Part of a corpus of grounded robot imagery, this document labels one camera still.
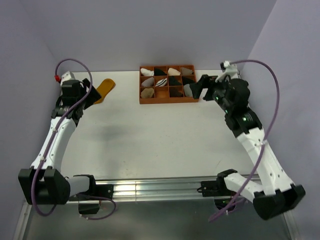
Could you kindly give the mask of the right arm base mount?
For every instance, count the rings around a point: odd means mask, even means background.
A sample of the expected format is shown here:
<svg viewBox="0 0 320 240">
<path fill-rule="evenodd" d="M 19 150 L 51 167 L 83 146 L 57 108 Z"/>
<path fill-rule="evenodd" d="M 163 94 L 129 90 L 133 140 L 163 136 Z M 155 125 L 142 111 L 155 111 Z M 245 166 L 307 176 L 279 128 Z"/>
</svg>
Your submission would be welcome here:
<svg viewBox="0 0 320 240">
<path fill-rule="evenodd" d="M 200 187 L 196 191 L 202 194 L 202 197 L 214 197 L 214 204 L 218 210 L 226 206 L 226 200 L 221 197 L 225 196 L 225 192 L 220 189 L 216 180 L 206 180 L 200 182 Z"/>
</svg>

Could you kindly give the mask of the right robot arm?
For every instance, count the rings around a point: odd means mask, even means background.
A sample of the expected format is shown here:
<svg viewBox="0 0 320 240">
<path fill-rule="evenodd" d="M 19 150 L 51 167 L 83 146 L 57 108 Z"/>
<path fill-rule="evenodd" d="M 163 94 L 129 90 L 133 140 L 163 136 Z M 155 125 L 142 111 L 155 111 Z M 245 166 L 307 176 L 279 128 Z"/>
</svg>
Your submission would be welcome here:
<svg viewBox="0 0 320 240">
<path fill-rule="evenodd" d="M 203 181 L 198 191 L 203 197 L 231 196 L 222 210 L 234 209 L 241 196 L 251 202 L 258 216 L 269 220 L 294 209 L 305 196 L 302 185 L 296 185 L 285 173 L 267 141 L 257 114 L 249 106 L 249 84 L 226 75 L 222 79 L 204 74 L 190 85 L 192 96 L 198 99 L 202 90 L 205 101 L 215 101 L 225 113 L 224 120 L 234 137 L 246 150 L 258 174 L 260 183 L 244 177 L 234 169 L 220 172 L 213 181 Z"/>
</svg>

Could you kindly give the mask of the grey sock black stripes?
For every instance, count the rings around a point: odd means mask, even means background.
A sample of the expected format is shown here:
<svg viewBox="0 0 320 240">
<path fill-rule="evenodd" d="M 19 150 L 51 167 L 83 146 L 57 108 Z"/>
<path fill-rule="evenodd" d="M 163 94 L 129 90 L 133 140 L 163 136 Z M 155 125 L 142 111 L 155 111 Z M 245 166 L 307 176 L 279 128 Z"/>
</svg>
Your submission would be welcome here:
<svg viewBox="0 0 320 240">
<path fill-rule="evenodd" d="M 188 97 L 188 98 L 192 98 L 193 97 L 193 92 L 190 88 L 190 84 L 185 84 L 183 86 L 183 91 L 184 91 L 184 96 Z"/>
</svg>

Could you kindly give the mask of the dark brown sock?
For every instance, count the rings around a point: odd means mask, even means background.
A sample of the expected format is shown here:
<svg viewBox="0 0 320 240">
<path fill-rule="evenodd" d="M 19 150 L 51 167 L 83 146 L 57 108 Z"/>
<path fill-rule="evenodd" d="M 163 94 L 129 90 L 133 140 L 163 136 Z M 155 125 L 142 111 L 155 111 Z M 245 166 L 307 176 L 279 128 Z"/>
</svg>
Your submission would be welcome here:
<svg viewBox="0 0 320 240">
<path fill-rule="evenodd" d="M 181 87 L 172 86 L 169 88 L 169 97 L 170 98 L 182 98 L 184 96 Z"/>
</svg>

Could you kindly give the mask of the mustard yellow sock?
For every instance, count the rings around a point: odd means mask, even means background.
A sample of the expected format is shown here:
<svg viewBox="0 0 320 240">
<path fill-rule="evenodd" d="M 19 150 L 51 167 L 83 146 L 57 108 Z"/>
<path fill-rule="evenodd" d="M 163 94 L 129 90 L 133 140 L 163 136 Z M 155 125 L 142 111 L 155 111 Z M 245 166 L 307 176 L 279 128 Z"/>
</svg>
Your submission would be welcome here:
<svg viewBox="0 0 320 240">
<path fill-rule="evenodd" d="M 100 94 L 101 98 L 98 99 L 94 105 L 102 103 L 106 96 L 110 93 L 110 91 L 113 90 L 113 88 L 116 86 L 116 83 L 110 79 L 106 78 L 102 81 L 102 83 L 97 87 L 97 92 Z"/>
</svg>

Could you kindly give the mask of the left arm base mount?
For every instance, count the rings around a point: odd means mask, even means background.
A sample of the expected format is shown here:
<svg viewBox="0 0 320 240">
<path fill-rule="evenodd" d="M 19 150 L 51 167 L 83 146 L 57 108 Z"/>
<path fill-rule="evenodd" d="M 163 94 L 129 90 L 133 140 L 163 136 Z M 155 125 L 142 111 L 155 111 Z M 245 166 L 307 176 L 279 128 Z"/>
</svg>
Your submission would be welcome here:
<svg viewBox="0 0 320 240">
<path fill-rule="evenodd" d="M 78 201 L 78 212 L 82 216 L 96 215 L 102 201 L 111 202 L 113 206 L 113 184 L 98 184 L 93 193 L 79 193 L 74 197 Z"/>
</svg>

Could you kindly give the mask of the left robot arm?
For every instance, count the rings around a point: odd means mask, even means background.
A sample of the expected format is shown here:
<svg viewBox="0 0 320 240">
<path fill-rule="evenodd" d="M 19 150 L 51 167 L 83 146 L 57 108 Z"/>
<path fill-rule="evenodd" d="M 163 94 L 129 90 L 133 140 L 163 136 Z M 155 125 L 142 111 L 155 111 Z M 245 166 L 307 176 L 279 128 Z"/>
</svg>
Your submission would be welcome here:
<svg viewBox="0 0 320 240">
<path fill-rule="evenodd" d="M 93 176 L 77 175 L 75 180 L 66 179 L 61 166 L 68 142 L 79 124 L 84 110 L 92 106 L 101 95 L 85 78 L 82 81 L 69 79 L 62 82 L 61 94 L 51 112 L 49 132 L 44 144 L 27 169 L 21 169 L 18 181 L 28 204 L 64 205 L 69 197 L 79 193 L 86 200 L 96 197 L 98 188 Z"/>
</svg>

